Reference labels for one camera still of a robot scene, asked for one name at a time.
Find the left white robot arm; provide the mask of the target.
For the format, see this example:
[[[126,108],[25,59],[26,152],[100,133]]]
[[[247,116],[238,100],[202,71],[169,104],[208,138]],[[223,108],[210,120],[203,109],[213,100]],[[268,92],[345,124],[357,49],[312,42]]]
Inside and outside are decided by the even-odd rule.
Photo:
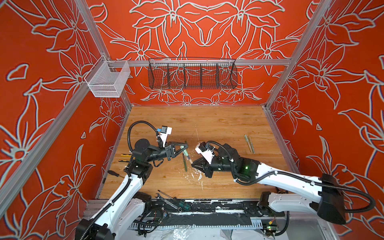
[[[155,132],[157,145],[151,145],[147,139],[140,139],[132,145],[131,131],[139,124],[145,124]],[[156,227],[161,223],[164,212],[153,208],[152,197],[140,190],[154,167],[159,167],[164,160],[178,157],[189,147],[187,143],[168,142],[171,133],[172,128],[163,126],[157,129],[147,121],[130,125],[127,142],[132,155],[124,169],[126,175],[103,207],[89,220],[80,221],[76,227],[76,240],[122,240],[132,223],[144,227]]]

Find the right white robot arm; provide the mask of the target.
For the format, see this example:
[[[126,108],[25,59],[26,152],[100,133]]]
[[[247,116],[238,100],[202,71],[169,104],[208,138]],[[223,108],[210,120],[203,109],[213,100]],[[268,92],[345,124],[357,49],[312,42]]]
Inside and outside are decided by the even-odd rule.
[[[288,194],[264,192],[259,207],[271,212],[302,212],[316,214],[321,219],[337,225],[346,224],[346,215],[364,213],[376,206],[369,194],[357,189],[340,186],[328,174],[311,177],[283,171],[256,160],[243,158],[228,144],[215,141],[202,142],[195,148],[201,158],[192,167],[211,178],[214,172],[229,172],[233,181],[241,186],[268,185],[287,190]],[[369,203],[358,209],[345,207],[345,193],[366,198]]]

